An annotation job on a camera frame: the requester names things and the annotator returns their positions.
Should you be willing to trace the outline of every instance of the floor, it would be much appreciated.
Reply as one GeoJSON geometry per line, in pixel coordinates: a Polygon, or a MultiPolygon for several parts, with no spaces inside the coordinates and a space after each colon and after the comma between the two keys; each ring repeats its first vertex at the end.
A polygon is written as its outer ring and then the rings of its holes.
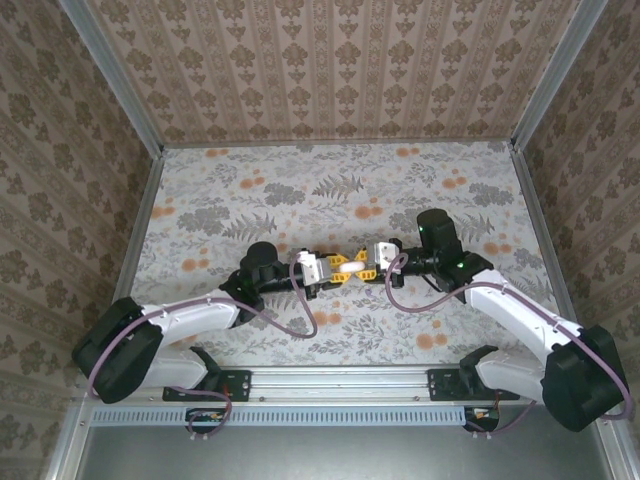
{"type": "MultiPolygon", "coordinates": [[[[465,248],[557,309],[506,142],[180,149],[164,158],[132,292],[143,303],[216,288],[258,240],[274,243],[282,261],[302,247],[353,257],[366,242],[390,237],[416,246],[417,214],[439,207],[465,248]]],[[[422,279],[406,283],[396,295],[403,304],[439,296],[422,279]]],[[[294,294],[265,300],[272,317],[307,331],[294,294]]],[[[320,324],[312,340],[253,320],[181,346],[204,346],[226,366],[448,363],[484,344],[523,349],[460,302],[407,315],[393,309],[382,286],[355,278],[311,307],[320,324]]]]}

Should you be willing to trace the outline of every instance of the floral wallpaper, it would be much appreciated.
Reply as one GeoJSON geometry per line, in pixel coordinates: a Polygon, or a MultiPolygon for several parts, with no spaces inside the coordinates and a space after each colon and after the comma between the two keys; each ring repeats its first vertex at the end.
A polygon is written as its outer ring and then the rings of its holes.
{"type": "MultiPolygon", "coordinates": [[[[417,214],[441,207],[466,248],[556,308],[506,142],[176,149],[164,158],[133,287],[142,303],[213,290],[259,240],[276,245],[283,262],[302,247],[353,258],[364,244],[390,237],[416,246],[417,214]]],[[[440,295],[418,277],[396,294],[413,306],[440,295]]],[[[264,298],[282,324],[310,328],[293,293],[264,298]]],[[[389,304],[382,285],[355,277],[310,305],[320,325],[311,340],[252,320],[183,346],[204,346],[227,366],[457,362],[486,343],[524,348],[460,302],[407,315],[389,304]]]]}
{"type": "MultiPolygon", "coordinates": [[[[640,398],[640,4],[610,0],[526,147],[585,325],[613,332],[640,398]]],[[[636,432],[640,421],[636,419],[636,432]]]]}
{"type": "Polygon", "coordinates": [[[0,478],[47,466],[149,162],[60,6],[0,2],[0,478]]]}
{"type": "Polygon", "coordinates": [[[506,138],[579,0],[90,0],[165,144],[506,138]]]}

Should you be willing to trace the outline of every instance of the metal frame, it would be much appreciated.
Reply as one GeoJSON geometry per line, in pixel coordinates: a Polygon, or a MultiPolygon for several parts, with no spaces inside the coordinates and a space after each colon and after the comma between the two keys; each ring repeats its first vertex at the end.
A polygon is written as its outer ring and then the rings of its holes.
{"type": "Polygon", "coordinates": [[[113,53],[109,41],[91,12],[89,2],[60,0],[60,4],[89,49],[93,61],[100,68],[149,155],[153,160],[158,159],[162,154],[162,137],[113,53]]]}
{"type": "Polygon", "coordinates": [[[140,253],[142,252],[142,247],[144,245],[144,237],[147,234],[149,219],[151,218],[151,212],[153,211],[153,203],[155,202],[156,194],[160,188],[163,169],[164,157],[161,156],[151,164],[147,185],[145,186],[144,193],[142,194],[138,215],[136,216],[136,221],[133,224],[131,238],[129,239],[129,245],[127,246],[127,253],[125,254],[122,262],[122,270],[120,270],[118,283],[116,283],[116,289],[113,293],[113,301],[129,295],[133,288],[133,281],[136,276],[136,270],[138,269],[138,263],[140,262],[140,253]]]}
{"type": "Polygon", "coordinates": [[[607,0],[585,0],[578,5],[513,131],[516,151],[524,150],[529,142],[606,5],[607,0]]]}
{"type": "MultiPolygon", "coordinates": [[[[520,182],[522,195],[529,210],[533,230],[540,246],[542,259],[547,268],[559,313],[564,318],[579,323],[569,297],[567,284],[564,282],[560,262],[553,248],[549,229],[544,220],[542,207],[536,195],[533,179],[527,168],[524,153],[511,145],[509,150],[518,181],[520,182]]],[[[628,423],[598,420],[595,425],[613,478],[616,480],[640,479],[640,459],[633,447],[628,423]]]]}
{"type": "MultiPolygon", "coordinates": [[[[394,407],[424,411],[425,407],[486,406],[486,401],[433,402],[429,399],[427,370],[451,368],[449,364],[357,367],[243,367],[252,371],[251,399],[243,405],[273,407],[394,407]]],[[[71,399],[46,480],[75,480],[91,419],[105,406],[85,395],[86,381],[79,383],[71,399]]],[[[504,401],[527,405],[526,400],[504,401]]],[[[118,407],[220,407],[220,402],[164,402],[162,389],[135,392],[118,407]]]]}
{"type": "MultiPolygon", "coordinates": [[[[194,407],[96,407],[91,427],[186,427],[194,407]]],[[[417,427],[464,426],[462,406],[273,407],[238,404],[225,427],[417,427]]],[[[194,419],[192,426],[215,426],[194,419]]]]}
{"type": "Polygon", "coordinates": [[[522,196],[524,197],[529,216],[531,217],[533,231],[536,234],[538,245],[540,246],[540,253],[547,267],[547,274],[549,275],[551,289],[558,304],[559,313],[567,320],[579,323],[576,312],[573,309],[573,304],[571,303],[571,297],[569,297],[567,284],[562,276],[560,262],[558,262],[558,257],[553,249],[551,234],[547,228],[547,222],[544,219],[544,213],[542,213],[542,207],[540,206],[540,201],[538,200],[538,195],[536,194],[536,189],[533,185],[533,179],[529,173],[524,154],[522,151],[516,151],[511,145],[509,145],[509,151],[511,153],[513,166],[516,170],[516,176],[520,182],[522,196]]]}
{"type": "Polygon", "coordinates": [[[193,148],[222,148],[222,147],[296,147],[299,145],[314,146],[314,145],[396,145],[401,143],[463,143],[471,144],[477,142],[508,142],[510,139],[507,137],[486,137],[483,139],[477,138],[464,138],[464,137],[404,137],[404,138],[343,138],[324,140],[321,138],[312,140],[258,140],[251,142],[216,142],[216,143],[187,143],[187,144],[175,144],[167,143],[164,148],[167,150],[172,149],[193,149],[193,148]]]}

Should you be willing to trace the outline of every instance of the cable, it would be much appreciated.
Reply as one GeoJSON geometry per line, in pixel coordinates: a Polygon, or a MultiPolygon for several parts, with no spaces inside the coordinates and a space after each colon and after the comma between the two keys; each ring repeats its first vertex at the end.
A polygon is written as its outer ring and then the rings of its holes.
{"type": "Polygon", "coordinates": [[[129,325],[127,325],[125,328],[122,329],[122,331],[120,333],[118,333],[118,335],[115,336],[115,338],[111,341],[111,343],[109,343],[109,345],[107,345],[107,347],[104,349],[104,351],[102,352],[102,354],[100,355],[100,357],[98,358],[98,360],[96,361],[95,365],[93,366],[93,370],[91,370],[91,374],[89,374],[89,380],[88,380],[88,385],[87,385],[87,394],[91,397],[91,398],[95,398],[95,399],[99,399],[100,397],[98,395],[96,395],[96,393],[93,390],[93,385],[96,381],[96,378],[98,376],[98,373],[100,372],[100,370],[102,369],[102,367],[104,366],[105,361],[107,360],[107,358],[109,358],[109,355],[111,355],[111,352],[113,352],[113,350],[115,350],[115,348],[118,346],[118,344],[124,340],[124,338],[126,338],[133,330],[135,330],[138,326],[142,325],[143,323],[159,317],[161,315],[166,315],[167,313],[173,313],[175,311],[178,310],[182,310],[184,308],[188,308],[188,307],[193,307],[196,305],[204,305],[204,304],[208,304],[208,305],[215,305],[215,304],[224,304],[224,305],[233,305],[236,306],[238,308],[242,308],[250,313],[253,313],[256,317],[261,318],[262,320],[264,320],[265,322],[267,322],[270,325],[273,325],[274,327],[276,327],[278,330],[283,331],[284,333],[287,333],[289,335],[291,335],[292,337],[296,337],[296,338],[304,338],[304,339],[308,339],[308,338],[313,338],[318,334],[318,322],[316,321],[315,317],[313,316],[313,313],[311,312],[311,309],[309,308],[309,305],[307,304],[307,300],[305,298],[304,292],[302,291],[302,289],[298,286],[296,280],[295,280],[295,276],[294,276],[294,266],[295,264],[298,263],[298,257],[296,256],[296,258],[294,259],[293,262],[291,262],[291,264],[289,265],[289,277],[291,279],[291,285],[293,286],[293,289],[295,290],[296,294],[298,295],[298,298],[300,300],[300,303],[302,304],[302,307],[304,308],[304,311],[307,313],[307,315],[309,316],[309,321],[311,322],[311,325],[313,327],[313,330],[311,331],[311,333],[298,333],[294,330],[291,330],[288,327],[285,327],[284,325],[280,325],[279,323],[277,323],[276,321],[274,321],[271,317],[269,317],[268,315],[265,315],[263,312],[259,312],[258,310],[256,310],[255,308],[239,302],[237,300],[234,300],[233,298],[224,298],[224,297],[206,297],[206,298],[197,298],[195,300],[186,300],[184,302],[180,302],[180,303],[176,303],[173,305],[169,305],[167,307],[163,307],[160,310],[154,310],[153,312],[149,312],[145,315],[143,315],[140,318],[135,319],[133,322],[131,322],[129,325]]]}
{"type": "Polygon", "coordinates": [[[450,298],[462,293],[466,290],[472,288],[486,287],[492,288],[494,290],[500,290],[503,294],[509,295],[519,301],[522,305],[527,307],[529,310],[533,311],[535,314],[540,316],[545,322],[547,322],[552,328],[562,333],[569,340],[575,343],[584,353],[586,353],[604,372],[611,378],[613,383],[615,383],[616,387],[620,390],[622,397],[624,399],[624,409],[622,413],[617,415],[603,415],[601,418],[604,420],[627,420],[633,418],[635,405],[631,398],[631,393],[629,389],[625,386],[624,382],[620,379],[618,374],[609,366],[607,363],[602,360],[593,350],[591,350],[582,340],[576,337],[570,330],[565,328],[560,322],[549,316],[543,310],[541,310],[535,303],[529,301],[526,297],[520,295],[518,292],[505,288],[504,285],[499,285],[497,283],[492,282],[474,282],[468,285],[463,285],[462,287],[456,288],[452,292],[447,293],[444,297],[439,298],[435,302],[425,305],[424,307],[416,307],[410,308],[405,307],[404,305],[400,305],[395,298],[393,298],[393,294],[391,293],[391,274],[393,270],[396,268],[402,269],[407,264],[407,260],[409,259],[406,253],[399,254],[396,258],[394,258],[389,267],[387,268],[387,272],[384,277],[384,288],[387,293],[387,297],[389,298],[389,302],[396,307],[401,312],[405,313],[424,313],[429,310],[432,310],[443,303],[445,303],[450,298]]]}
{"type": "Polygon", "coordinates": [[[529,413],[529,411],[535,406],[537,402],[535,400],[532,400],[531,403],[529,405],[527,405],[525,407],[524,410],[522,410],[522,412],[520,412],[518,414],[518,416],[516,418],[514,418],[513,420],[511,420],[508,424],[506,424],[504,427],[500,427],[495,429],[492,432],[487,432],[485,431],[484,428],[482,428],[480,425],[478,425],[477,423],[471,422],[469,420],[467,420],[467,425],[475,428],[476,430],[478,430],[475,433],[482,433],[484,434],[487,438],[491,438],[494,435],[501,435],[503,433],[508,432],[509,430],[511,430],[513,427],[515,427],[516,425],[518,425],[520,422],[522,422],[522,420],[524,419],[524,417],[527,415],[527,413],[529,413]]]}
{"type": "MultiPolygon", "coordinates": [[[[218,423],[218,425],[216,425],[213,428],[213,430],[211,430],[206,434],[207,436],[211,437],[216,433],[220,432],[220,429],[224,426],[225,423],[227,423],[227,421],[229,420],[229,417],[231,417],[231,411],[233,409],[233,405],[231,403],[231,399],[224,393],[218,393],[218,392],[213,392],[209,390],[190,390],[188,388],[182,388],[182,387],[169,387],[169,388],[172,388],[176,392],[185,393],[187,395],[201,395],[206,397],[216,397],[216,398],[219,398],[220,400],[225,401],[225,403],[227,404],[227,408],[224,416],[222,417],[222,420],[220,420],[220,423],[218,423]]],[[[207,412],[208,412],[207,410],[193,412],[191,417],[189,418],[189,423],[187,424],[187,430],[189,430],[189,433],[192,435],[192,438],[195,438],[195,436],[198,435],[196,432],[193,431],[193,422],[195,421],[196,418],[206,415],[207,412]]]]}

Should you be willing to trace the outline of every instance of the purple cable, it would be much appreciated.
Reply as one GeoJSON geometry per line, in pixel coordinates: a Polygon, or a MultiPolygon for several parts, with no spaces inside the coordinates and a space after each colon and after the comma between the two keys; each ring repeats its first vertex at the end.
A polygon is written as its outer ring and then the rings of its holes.
{"type": "Polygon", "coordinates": [[[99,399],[100,398],[93,391],[93,385],[94,385],[94,383],[96,381],[96,377],[98,376],[98,373],[100,372],[100,370],[104,366],[104,362],[107,360],[107,358],[109,358],[109,355],[111,355],[111,352],[113,352],[113,350],[115,350],[116,346],[118,346],[118,344],[125,337],[127,337],[133,330],[135,330],[138,326],[142,325],[143,323],[151,320],[152,318],[159,317],[160,315],[164,315],[165,313],[173,313],[173,312],[175,312],[177,310],[182,310],[182,309],[188,308],[188,307],[193,307],[193,306],[196,306],[196,305],[204,305],[204,304],[233,305],[233,306],[236,306],[238,308],[242,308],[242,309],[244,309],[244,310],[246,310],[246,311],[248,311],[250,313],[253,313],[256,317],[261,318],[262,320],[264,320],[268,324],[273,325],[278,330],[281,330],[284,333],[288,333],[292,337],[304,338],[304,339],[315,337],[318,334],[318,322],[316,322],[316,319],[313,316],[313,313],[311,312],[311,309],[309,308],[309,305],[307,304],[307,300],[305,298],[304,292],[298,286],[298,283],[295,280],[295,277],[294,277],[294,266],[295,266],[295,264],[297,262],[298,262],[298,257],[296,256],[295,260],[293,262],[291,262],[291,264],[289,265],[289,278],[291,280],[291,285],[293,286],[293,289],[295,290],[296,294],[298,295],[298,298],[300,299],[300,303],[302,303],[302,307],[304,308],[304,311],[309,316],[309,321],[311,322],[311,325],[313,327],[313,330],[311,331],[311,333],[298,333],[298,332],[296,332],[294,330],[291,330],[290,328],[287,328],[284,325],[280,325],[279,323],[275,322],[268,315],[265,315],[264,313],[259,312],[255,308],[250,307],[249,305],[247,305],[245,303],[242,303],[242,302],[239,302],[237,300],[234,300],[232,298],[208,297],[208,298],[198,298],[198,299],[195,299],[195,300],[186,300],[184,302],[176,303],[174,305],[170,305],[168,307],[164,307],[164,308],[162,308],[160,310],[155,310],[153,312],[147,313],[146,315],[143,315],[142,317],[137,318],[136,320],[131,322],[129,325],[127,325],[124,329],[122,329],[122,331],[118,335],[116,335],[116,337],[111,341],[111,343],[109,345],[107,345],[107,348],[104,349],[104,351],[102,352],[102,355],[100,355],[100,357],[96,361],[96,363],[95,363],[95,365],[93,367],[93,370],[91,370],[91,374],[89,375],[89,380],[88,380],[88,385],[87,385],[87,394],[91,398],[95,398],[95,399],[99,399]]]}
{"type": "Polygon", "coordinates": [[[611,378],[613,383],[616,384],[616,387],[618,387],[618,389],[620,389],[620,393],[622,394],[622,397],[624,399],[624,409],[623,409],[622,413],[619,413],[617,415],[603,415],[601,417],[602,419],[604,419],[604,420],[628,420],[628,419],[632,419],[633,418],[633,416],[634,416],[634,407],[635,406],[634,406],[633,400],[631,398],[631,393],[629,392],[629,389],[625,386],[624,382],[620,379],[618,374],[616,372],[614,372],[613,369],[609,365],[607,365],[607,363],[604,360],[602,360],[593,350],[591,350],[582,340],[580,340],[573,333],[571,333],[571,331],[569,331],[567,328],[565,328],[559,322],[554,320],[547,313],[542,311],[537,305],[535,305],[534,303],[530,302],[527,298],[523,297],[522,295],[520,295],[518,292],[516,292],[514,290],[511,290],[509,288],[504,288],[503,285],[499,285],[497,283],[474,282],[474,283],[470,283],[468,285],[463,285],[462,287],[457,288],[457,289],[453,290],[452,292],[447,293],[444,297],[442,297],[442,298],[436,300],[435,302],[433,302],[433,303],[431,303],[429,305],[426,305],[424,307],[410,308],[410,307],[405,307],[404,305],[400,305],[396,301],[396,299],[393,298],[393,294],[391,293],[391,274],[393,273],[394,269],[396,269],[396,268],[401,269],[402,267],[404,267],[407,264],[407,260],[408,259],[409,259],[409,257],[408,257],[408,255],[406,253],[399,254],[396,258],[394,258],[391,261],[391,264],[389,265],[389,268],[387,269],[387,273],[385,274],[385,277],[384,277],[384,288],[385,288],[385,291],[387,292],[387,297],[389,298],[389,302],[391,302],[391,304],[394,307],[396,307],[398,310],[400,310],[401,312],[405,312],[405,313],[424,313],[424,312],[427,312],[427,311],[429,311],[429,310],[431,310],[433,308],[436,308],[436,307],[442,305],[444,302],[446,302],[450,298],[458,295],[459,293],[464,292],[465,290],[469,290],[471,288],[486,287],[486,288],[493,288],[495,290],[500,290],[503,294],[506,294],[506,295],[509,295],[509,296],[515,298],[517,301],[519,301],[521,304],[523,304],[529,310],[531,310],[534,313],[536,313],[537,315],[539,315],[552,328],[556,329],[557,331],[562,333],[564,336],[566,336],[569,340],[571,340],[573,343],[575,343],[584,353],[586,353],[594,362],[596,362],[596,364],[600,368],[602,368],[602,370],[604,370],[604,372],[607,375],[609,375],[609,377],[611,378]]]}
{"type": "MultiPolygon", "coordinates": [[[[229,417],[231,417],[231,411],[233,409],[233,405],[231,403],[231,399],[223,393],[212,392],[208,390],[190,390],[188,388],[182,388],[182,387],[169,387],[169,388],[174,389],[176,392],[184,393],[187,395],[202,395],[206,397],[216,397],[216,398],[219,398],[220,400],[225,401],[225,403],[227,404],[227,409],[225,411],[225,414],[222,417],[222,420],[220,420],[220,423],[218,423],[218,425],[216,425],[213,428],[213,430],[207,433],[207,435],[210,437],[218,433],[220,429],[224,426],[224,424],[227,423],[227,421],[229,420],[229,417]]],[[[187,424],[187,430],[189,430],[190,434],[197,435],[196,432],[193,431],[193,422],[195,421],[196,418],[202,417],[206,414],[207,414],[206,410],[192,413],[191,417],[189,418],[189,423],[187,424]]]]}

